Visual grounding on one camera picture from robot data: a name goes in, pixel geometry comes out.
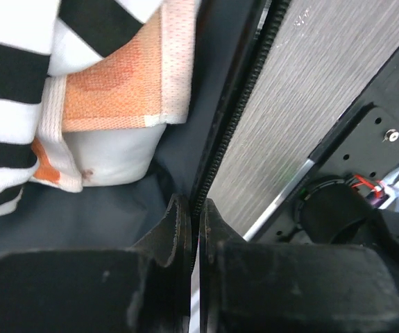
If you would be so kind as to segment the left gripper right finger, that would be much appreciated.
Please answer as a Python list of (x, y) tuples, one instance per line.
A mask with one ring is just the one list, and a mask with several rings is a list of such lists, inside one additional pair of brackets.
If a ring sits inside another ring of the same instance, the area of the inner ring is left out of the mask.
[(212, 200), (199, 227), (202, 332), (399, 332), (399, 293), (363, 246), (253, 244)]

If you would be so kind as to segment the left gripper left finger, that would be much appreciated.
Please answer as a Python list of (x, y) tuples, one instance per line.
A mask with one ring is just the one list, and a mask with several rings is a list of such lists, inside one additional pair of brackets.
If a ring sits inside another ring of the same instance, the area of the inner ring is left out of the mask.
[(187, 332), (192, 228), (187, 199), (127, 249), (0, 257), (0, 332)]

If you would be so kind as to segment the black white space suitcase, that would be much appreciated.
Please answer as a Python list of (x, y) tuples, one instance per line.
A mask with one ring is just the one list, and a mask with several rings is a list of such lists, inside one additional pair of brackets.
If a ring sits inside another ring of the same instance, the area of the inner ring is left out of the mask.
[(204, 1), (189, 116), (167, 128), (148, 173), (131, 185), (90, 187), (79, 194), (28, 184), (18, 210), (0, 217), (0, 257), (130, 248), (162, 220), (171, 197), (180, 195), (189, 204), (192, 274), (207, 193), (289, 6), (288, 1)]

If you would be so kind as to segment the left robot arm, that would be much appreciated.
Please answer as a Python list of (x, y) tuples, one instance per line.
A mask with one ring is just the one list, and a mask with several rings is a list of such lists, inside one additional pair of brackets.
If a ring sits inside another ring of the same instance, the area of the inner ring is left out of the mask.
[(294, 203), (310, 244), (245, 241), (206, 200), (187, 201), (121, 250), (0, 256), (0, 332), (187, 332), (193, 253), (201, 332), (399, 332), (399, 213), (343, 180)]

